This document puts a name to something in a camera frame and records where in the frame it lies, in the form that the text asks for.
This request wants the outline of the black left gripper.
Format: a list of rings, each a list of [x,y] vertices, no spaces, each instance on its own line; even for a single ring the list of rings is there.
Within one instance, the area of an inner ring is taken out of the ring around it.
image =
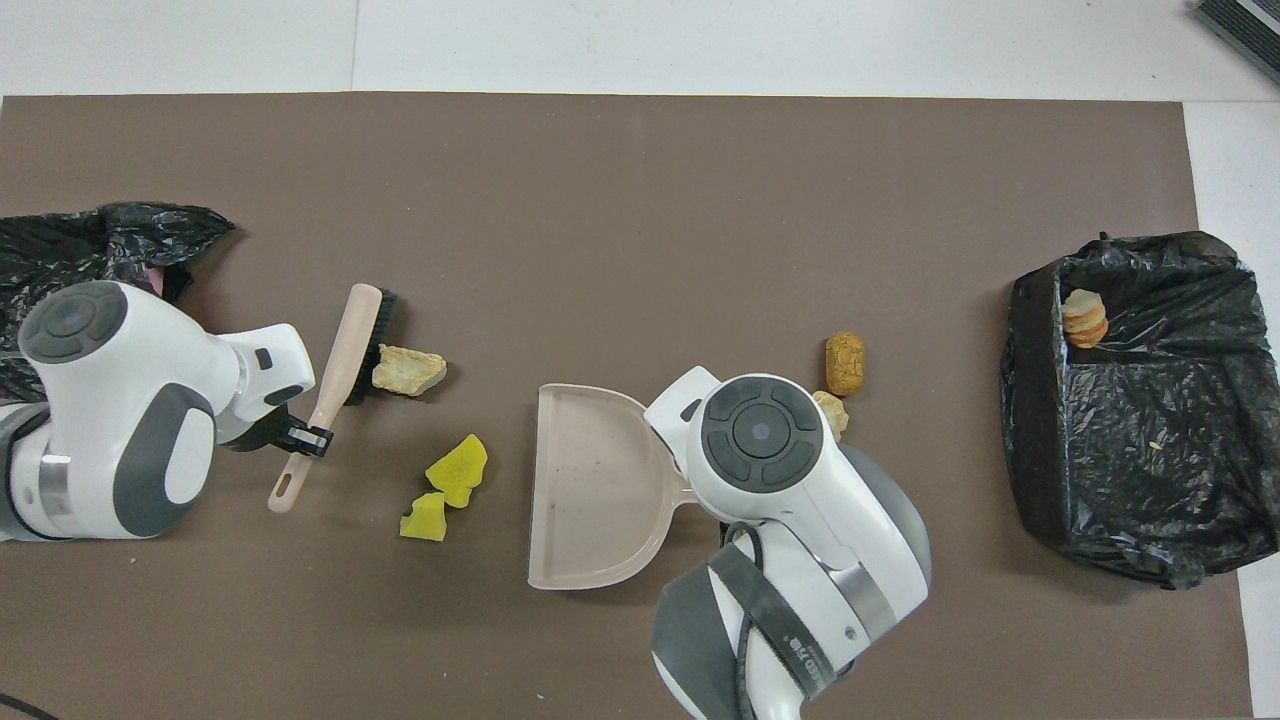
[[[234,452],[253,452],[268,446],[280,448],[287,454],[305,457],[324,457],[332,446],[334,433],[321,427],[307,427],[293,416],[285,404],[275,406],[269,414],[257,419],[225,447]]]

